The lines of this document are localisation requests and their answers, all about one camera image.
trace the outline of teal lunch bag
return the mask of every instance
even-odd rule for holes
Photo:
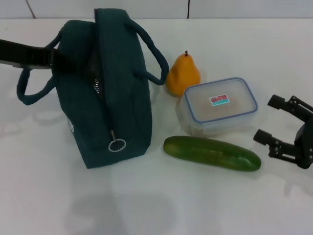
[[[146,71],[137,35],[157,59],[161,79]],[[163,85],[169,67],[146,31],[126,11],[96,9],[95,23],[68,21],[45,48],[0,40],[0,62],[24,68],[17,95],[26,105],[57,89],[87,168],[143,155],[149,147],[148,80]],[[25,95],[34,68],[52,69],[52,78],[37,94]]]

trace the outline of cucumber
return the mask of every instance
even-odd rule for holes
[[[256,171],[261,159],[252,151],[210,139],[172,136],[164,141],[164,152],[172,157],[238,171]]]

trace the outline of blue container rim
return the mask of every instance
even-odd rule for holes
[[[188,97],[187,97],[187,92],[189,89],[191,88],[194,88],[194,87],[200,87],[200,86],[205,86],[205,85],[208,85],[208,84],[213,84],[213,83],[219,83],[219,82],[225,82],[225,81],[229,81],[229,80],[240,80],[244,83],[244,85],[246,86],[246,88],[248,89],[248,92],[253,100],[253,103],[255,105],[255,109],[252,110],[252,111],[249,111],[249,112],[246,112],[246,113],[241,113],[241,114],[236,114],[236,115],[230,115],[230,116],[226,116],[226,117],[220,117],[220,118],[217,118],[217,119],[213,119],[213,120],[208,120],[208,121],[199,121],[196,119],[194,113],[192,112],[192,109],[191,109],[191,106],[190,106],[190,103],[189,103],[189,100],[188,100]],[[228,118],[235,118],[235,117],[238,117],[238,116],[243,116],[243,115],[247,115],[247,114],[252,114],[252,113],[255,113],[257,110],[258,110],[258,104],[250,90],[250,87],[248,86],[248,84],[246,83],[245,80],[243,80],[242,78],[240,77],[232,77],[232,78],[227,78],[227,79],[222,79],[222,80],[217,80],[217,81],[213,81],[213,82],[208,82],[208,83],[203,83],[203,84],[199,84],[199,85],[195,85],[195,86],[191,86],[191,87],[188,87],[185,91],[184,91],[184,96],[185,96],[185,99],[186,99],[186,102],[187,102],[187,105],[188,105],[188,108],[189,108],[189,111],[191,113],[191,116],[192,116],[192,119],[196,122],[196,123],[199,123],[199,124],[204,124],[204,123],[210,123],[210,122],[214,122],[214,121],[219,121],[219,120],[224,120],[224,119],[228,119]]]

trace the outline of bag strap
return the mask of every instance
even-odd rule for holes
[[[47,95],[54,87],[53,77],[38,93],[25,95],[26,87],[32,69],[54,69],[68,72],[75,70],[75,64],[59,53],[54,47],[61,39],[61,32],[46,47],[31,47],[23,44],[0,40],[0,63],[23,68],[16,93],[20,101],[26,105],[33,104]]]
[[[153,56],[156,58],[158,64],[160,65],[162,72],[161,72],[161,79],[156,78],[154,75],[147,71],[134,71],[134,74],[136,76],[146,78],[153,83],[161,86],[165,83],[166,77],[169,71],[168,63],[162,53],[156,48],[154,45],[151,37],[149,34],[136,22],[132,21],[131,19],[126,20],[126,25],[130,26],[135,32],[141,37],[141,39],[144,41],[144,43],[147,45]]]
[[[58,44],[60,39],[61,39],[61,33],[59,33],[58,36],[51,43],[49,43],[45,48],[49,49],[48,51],[52,52],[52,49]],[[50,59],[49,68],[51,67],[51,63],[52,63],[52,58]],[[40,92],[36,94],[25,95],[25,91],[26,91],[26,87],[28,84],[28,79],[30,77],[31,70],[32,69],[30,68],[23,69],[20,75],[19,81],[18,81],[17,88],[16,88],[16,93],[18,95],[19,100],[23,102],[25,105],[31,105],[33,103],[36,103],[38,100],[40,100],[42,97],[47,95],[55,87],[54,80],[52,77],[49,79],[45,87]]]

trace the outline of label sticker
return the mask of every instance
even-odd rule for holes
[[[211,97],[210,101],[213,106],[229,103],[229,99],[227,98],[226,94]]]

